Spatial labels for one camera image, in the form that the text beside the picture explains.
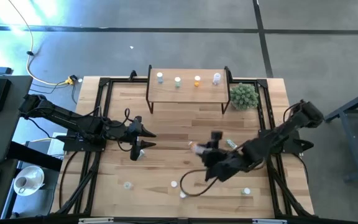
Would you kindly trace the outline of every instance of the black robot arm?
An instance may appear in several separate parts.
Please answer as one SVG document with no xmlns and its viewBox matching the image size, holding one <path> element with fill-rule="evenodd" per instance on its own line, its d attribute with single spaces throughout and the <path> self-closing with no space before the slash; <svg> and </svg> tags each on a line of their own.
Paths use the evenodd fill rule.
<svg viewBox="0 0 358 224">
<path fill-rule="evenodd" d="M 292 116 L 283 124 L 262 137 L 242 143 L 233 151 L 219 149 L 222 132 L 213 133 L 212 140 L 203 145 L 206 150 L 199 155 L 207 167 L 205 180 L 217 177 L 223 182 L 239 171 L 249 172 L 266 161 L 271 149 L 283 143 L 291 132 L 315 128 L 323 121 L 323 114 L 310 102 L 300 101 L 292 111 Z"/>
<path fill-rule="evenodd" d="M 25 101 L 19 108 L 23 118 L 45 118 L 76 133 L 75 136 L 57 136 L 57 139 L 63 142 L 78 139 L 95 145 L 102 144 L 107 139 L 127 142 L 132 145 L 131 159 L 133 161 L 137 160 L 141 149 L 155 145 L 152 142 L 139 141 L 139 136 L 156 137 L 144 128 L 141 116 L 129 119 L 129 114 L 126 114 L 127 120 L 131 121 L 131 124 L 126 126 L 120 121 L 111 121 L 109 118 L 98 116 L 97 113 L 101 111 L 101 108 L 96 108 L 89 114 L 80 115 L 53 104 L 43 95 L 26 95 L 24 99 Z"/>
</svg>

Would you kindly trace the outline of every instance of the green plant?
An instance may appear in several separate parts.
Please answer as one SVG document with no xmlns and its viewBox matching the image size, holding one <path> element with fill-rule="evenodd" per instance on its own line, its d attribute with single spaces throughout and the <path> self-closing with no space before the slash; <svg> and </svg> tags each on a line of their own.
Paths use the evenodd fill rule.
<svg viewBox="0 0 358 224">
<path fill-rule="evenodd" d="M 246 110 L 258 106 L 258 93 L 255 87 L 240 83 L 230 90 L 231 104 L 237 110 Z"/>
</svg>

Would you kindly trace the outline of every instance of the gray floor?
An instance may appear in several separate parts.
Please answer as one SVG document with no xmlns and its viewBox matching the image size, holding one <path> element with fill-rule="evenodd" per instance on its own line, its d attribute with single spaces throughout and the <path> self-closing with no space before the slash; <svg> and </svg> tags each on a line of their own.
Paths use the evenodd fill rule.
<svg viewBox="0 0 358 224">
<path fill-rule="evenodd" d="M 13 1 L 29 24 L 76 27 L 181 27 L 255 29 L 251 0 Z M 21 24 L 8 2 L 0 24 Z M 358 29 L 356 0 L 259 0 L 266 29 Z M 235 77 L 266 77 L 258 34 L 35 32 L 31 70 L 59 82 L 69 75 L 145 75 L 148 64 L 163 68 L 222 68 Z M 274 77 L 284 78 L 291 103 L 312 101 L 324 114 L 358 95 L 358 35 L 267 35 Z M 0 66 L 25 75 L 28 32 L 0 31 Z M 71 87 L 47 98 L 75 109 Z M 39 121 L 49 133 L 62 131 Z M 305 153 L 317 215 L 358 221 L 358 182 L 342 177 L 356 170 L 338 121 L 302 130 L 315 143 Z M 44 138 L 20 121 L 14 140 Z"/>
</svg>

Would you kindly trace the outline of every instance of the small wooden platform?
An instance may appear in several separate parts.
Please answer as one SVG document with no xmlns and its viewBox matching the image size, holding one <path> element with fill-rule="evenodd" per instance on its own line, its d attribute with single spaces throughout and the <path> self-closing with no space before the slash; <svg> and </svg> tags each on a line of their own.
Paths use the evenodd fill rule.
<svg viewBox="0 0 358 224">
<path fill-rule="evenodd" d="M 76 112 L 92 111 L 99 77 L 85 77 Z M 276 125 L 288 107 L 282 79 L 268 79 L 270 98 Z M 201 159 L 188 149 L 188 141 L 206 142 L 212 130 L 224 132 L 221 146 L 229 149 L 224 140 L 240 144 L 257 137 L 259 120 L 256 110 L 236 111 L 231 105 L 225 115 L 220 105 L 195 105 L 187 103 L 162 103 L 155 105 L 150 114 L 145 101 L 145 83 L 115 83 L 112 89 L 109 117 L 123 120 L 125 108 L 131 109 L 130 117 L 143 117 L 145 127 L 155 133 L 157 145 L 145 150 L 145 157 L 131 161 L 128 152 L 119 150 L 115 142 L 108 142 L 99 168 L 92 216 L 110 217 L 203 217 L 203 218 L 272 218 L 273 208 L 266 168 L 250 173 L 240 172 L 226 182 L 216 184 L 204 195 L 180 198 L 180 188 L 172 188 L 171 181 L 192 169 L 203 168 Z M 101 102 L 104 103 L 106 91 Z M 63 186 L 63 203 L 78 185 L 84 153 L 79 152 L 68 166 Z M 69 155 L 65 156 L 62 170 Z M 285 175 L 290 190 L 313 213 L 308 185 L 302 163 L 293 155 L 283 155 Z M 132 190 L 124 189 L 124 182 L 133 184 Z M 204 174 L 189 175 L 184 187 L 189 192 L 199 192 L 208 183 Z M 58 190 L 51 212 L 58 209 Z M 241 195 L 244 187 L 251 189 L 248 196 Z M 88 188 L 85 189 L 83 207 Z M 284 212 L 282 193 L 278 191 L 280 207 Z"/>
<path fill-rule="evenodd" d="M 163 83 L 158 83 L 157 73 L 163 73 Z M 221 81 L 213 85 L 215 73 Z M 194 77 L 201 77 L 200 85 L 194 86 Z M 175 87 L 175 77 L 181 78 L 181 87 Z M 229 100 L 226 72 L 223 69 L 161 69 L 150 71 L 149 101 L 153 103 L 227 103 Z"/>
</svg>

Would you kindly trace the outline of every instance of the wooden plank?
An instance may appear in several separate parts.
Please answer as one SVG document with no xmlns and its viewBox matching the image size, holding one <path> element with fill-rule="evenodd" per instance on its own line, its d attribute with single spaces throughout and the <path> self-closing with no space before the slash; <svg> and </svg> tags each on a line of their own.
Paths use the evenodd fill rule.
<svg viewBox="0 0 358 224">
<path fill-rule="evenodd" d="M 157 73 L 163 73 L 163 83 L 158 83 Z M 221 81 L 213 85 L 215 73 L 221 74 Z M 200 76 L 198 87 L 194 86 L 195 76 Z M 181 87 L 175 87 L 175 77 L 181 78 Z M 150 72 L 149 101 L 159 103 L 227 103 L 226 72 L 223 69 L 161 69 Z"/>
<path fill-rule="evenodd" d="M 85 114 L 92 110 L 98 82 L 99 77 L 84 78 L 77 113 Z M 279 125 L 288 107 L 284 82 L 282 79 L 268 79 L 268 85 L 275 123 Z M 230 105 L 222 115 L 219 114 L 220 105 L 162 103 L 157 110 L 155 108 L 154 114 L 150 114 L 145 103 L 145 89 L 143 83 L 115 83 L 109 117 L 122 120 L 125 108 L 129 107 L 131 118 L 142 116 L 145 127 L 157 134 L 155 139 L 144 139 L 157 145 L 146 149 L 145 157 L 134 162 L 129 159 L 128 152 L 119 150 L 116 142 L 108 142 L 101 158 L 92 216 L 272 218 L 272 199 L 265 167 L 249 173 L 240 172 L 223 183 L 217 182 L 201 197 L 182 199 L 179 187 L 170 186 L 173 180 L 179 182 L 185 172 L 203 168 L 201 159 L 188 150 L 188 141 L 205 142 L 212 130 L 224 131 L 221 141 L 224 149 L 229 149 L 224 142 L 227 138 L 236 144 L 255 138 L 260 128 L 256 110 L 236 111 Z M 69 156 L 65 156 L 62 170 Z M 78 185 L 83 156 L 84 153 L 79 152 L 68 166 L 62 189 L 63 203 Z M 303 164 L 286 154 L 283 155 L 283 164 L 288 187 L 302 206 L 313 213 Z M 123 187 L 127 181 L 133 184 L 131 190 Z M 193 193 L 203 190 L 208 184 L 204 181 L 204 173 L 191 174 L 183 183 L 184 188 Z M 244 187 L 251 189 L 250 195 L 240 194 Z M 51 212 L 58 210 L 59 188 L 60 179 Z M 277 193 L 280 208 L 284 211 L 282 193 L 280 190 Z M 83 196 L 83 207 L 87 195 L 88 188 Z"/>
</svg>

